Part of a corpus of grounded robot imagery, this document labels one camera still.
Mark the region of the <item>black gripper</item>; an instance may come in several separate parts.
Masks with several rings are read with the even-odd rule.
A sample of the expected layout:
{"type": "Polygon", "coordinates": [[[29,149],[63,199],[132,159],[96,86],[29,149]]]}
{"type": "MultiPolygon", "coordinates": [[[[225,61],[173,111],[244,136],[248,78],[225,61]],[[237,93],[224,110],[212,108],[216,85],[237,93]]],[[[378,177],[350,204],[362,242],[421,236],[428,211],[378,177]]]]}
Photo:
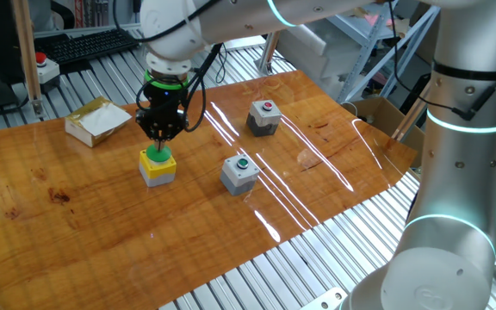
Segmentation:
{"type": "Polygon", "coordinates": [[[153,141],[155,149],[160,151],[188,125],[186,113],[179,110],[186,99],[186,91],[146,88],[144,95],[149,102],[148,110],[138,109],[135,120],[153,141]]]}

